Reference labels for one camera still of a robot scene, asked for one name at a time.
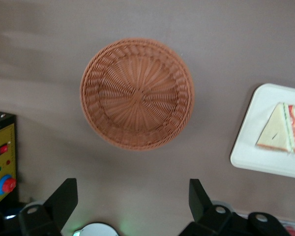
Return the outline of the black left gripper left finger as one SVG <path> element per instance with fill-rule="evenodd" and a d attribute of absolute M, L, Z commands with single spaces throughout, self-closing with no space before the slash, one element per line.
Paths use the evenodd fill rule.
<path fill-rule="evenodd" d="M 43 203 L 32 203 L 18 215 L 23 236 L 60 236 L 78 204 L 77 180 L 66 179 Z"/>

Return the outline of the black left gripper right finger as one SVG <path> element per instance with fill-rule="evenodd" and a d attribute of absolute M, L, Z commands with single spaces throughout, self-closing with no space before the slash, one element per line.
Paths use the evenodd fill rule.
<path fill-rule="evenodd" d="M 232 212 L 214 205 L 198 179 L 189 181 L 188 203 L 194 221 L 182 230 L 181 236 L 220 236 L 231 221 Z"/>

